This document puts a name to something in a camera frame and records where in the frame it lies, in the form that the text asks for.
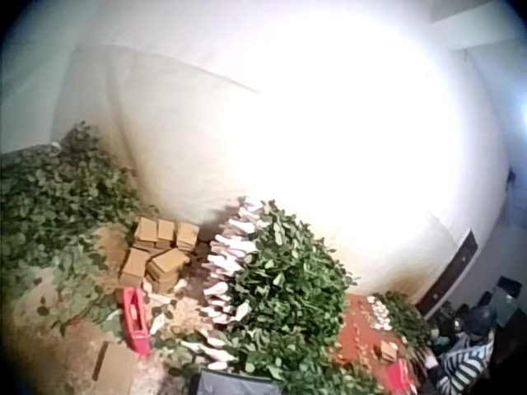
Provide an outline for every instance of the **striped shirt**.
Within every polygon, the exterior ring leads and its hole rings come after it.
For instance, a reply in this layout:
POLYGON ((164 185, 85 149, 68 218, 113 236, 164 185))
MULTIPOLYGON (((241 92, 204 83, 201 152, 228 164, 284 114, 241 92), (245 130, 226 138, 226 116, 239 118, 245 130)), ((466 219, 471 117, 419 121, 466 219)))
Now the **striped shirt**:
POLYGON ((486 344, 470 346, 469 337, 462 335, 443 360, 443 377, 437 382, 439 393, 460 395, 474 383, 487 368, 493 346, 493 336, 489 337, 486 344))

